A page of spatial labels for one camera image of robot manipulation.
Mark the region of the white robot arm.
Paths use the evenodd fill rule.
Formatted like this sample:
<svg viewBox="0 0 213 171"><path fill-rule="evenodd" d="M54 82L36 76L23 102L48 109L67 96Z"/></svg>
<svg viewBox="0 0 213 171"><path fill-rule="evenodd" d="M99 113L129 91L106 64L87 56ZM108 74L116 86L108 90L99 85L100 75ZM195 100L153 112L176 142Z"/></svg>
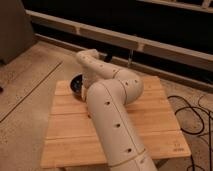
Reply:
<svg viewBox="0 0 213 171"><path fill-rule="evenodd" d="M142 79L129 69L100 60L95 49L78 52L76 59L84 69L88 111L110 170L157 171L125 109L142 94Z"/></svg>

